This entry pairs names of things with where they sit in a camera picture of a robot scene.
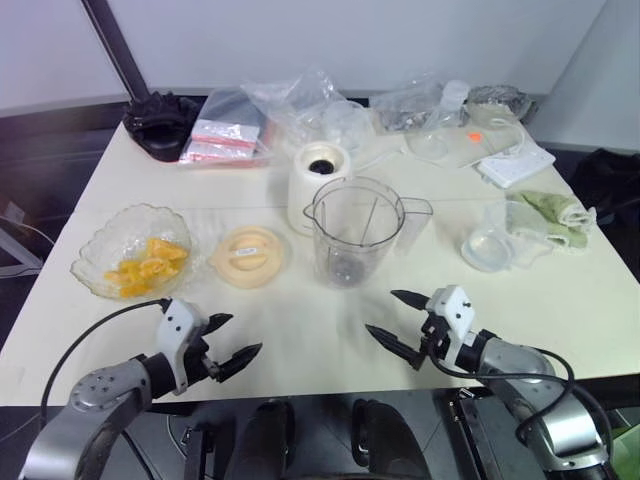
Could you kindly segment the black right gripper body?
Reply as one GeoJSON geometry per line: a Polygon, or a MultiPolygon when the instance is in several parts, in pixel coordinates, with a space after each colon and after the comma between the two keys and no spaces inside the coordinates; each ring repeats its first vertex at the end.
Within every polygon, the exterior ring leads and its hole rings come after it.
{"type": "Polygon", "coordinates": [[[445,359],[450,346],[449,330],[444,317],[431,311],[427,312],[426,320],[421,327],[419,365],[429,359],[437,369],[445,368],[441,361],[445,359]]]}

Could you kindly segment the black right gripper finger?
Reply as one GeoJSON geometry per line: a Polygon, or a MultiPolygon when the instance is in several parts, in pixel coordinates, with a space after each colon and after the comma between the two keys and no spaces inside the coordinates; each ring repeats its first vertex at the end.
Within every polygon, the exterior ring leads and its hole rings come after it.
{"type": "Polygon", "coordinates": [[[421,369],[426,359],[426,349],[423,345],[415,350],[383,328],[370,324],[366,324],[365,328],[384,349],[407,362],[413,370],[419,371],[421,369]]]}
{"type": "Polygon", "coordinates": [[[425,311],[430,300],[428,296],[408,290],[397,289],[391,290],[390,293],[402,303],[418,311],[425,311]]]}

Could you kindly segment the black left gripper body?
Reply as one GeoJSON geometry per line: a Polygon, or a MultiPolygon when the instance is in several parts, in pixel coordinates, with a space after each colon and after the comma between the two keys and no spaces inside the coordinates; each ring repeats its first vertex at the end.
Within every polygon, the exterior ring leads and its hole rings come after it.
{"type": "Polygon", "coordinates": [[[183,358],[188,386],[195,385],[207,378],[220,381],[221,367],[208,357],[209,344],[204,340],[206,335],[216,329],[216,326],[207,325],[189,342],[183,358]]]}

